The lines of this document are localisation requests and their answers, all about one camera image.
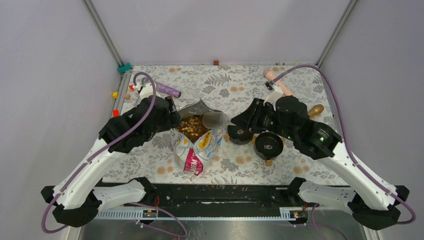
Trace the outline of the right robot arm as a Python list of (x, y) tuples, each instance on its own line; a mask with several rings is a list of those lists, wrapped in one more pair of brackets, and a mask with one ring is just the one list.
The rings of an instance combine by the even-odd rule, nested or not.
[(400, 223), (397, 206), (405, 203), (409, 190), (388, 183), (356, 159), (342, 137), (329, 125), (310, 119), (307, 106), (296, 97), (283, 96), (273, 104), (255, 98), (231, 123), (253, 133), (269, 132), (292, 141), (301, 154), (325, 165), (349, 185), (349, 189), (341, 189), (296, 177), (286, 193), (291, 205), (306, 202), (329, 206), (352, 215), (372, 230)]

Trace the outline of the cat food bag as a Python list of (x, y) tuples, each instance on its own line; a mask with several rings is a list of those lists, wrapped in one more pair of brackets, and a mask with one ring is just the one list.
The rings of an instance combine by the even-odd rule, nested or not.
[(198, 176), (218, 156), (224, 130), (209, 129), (203, 124), (203, 116), (215, 111), (203, 100), (178, 110), (181, 125), (170, 130), (170, 140), (176, 162), (183, 172)]

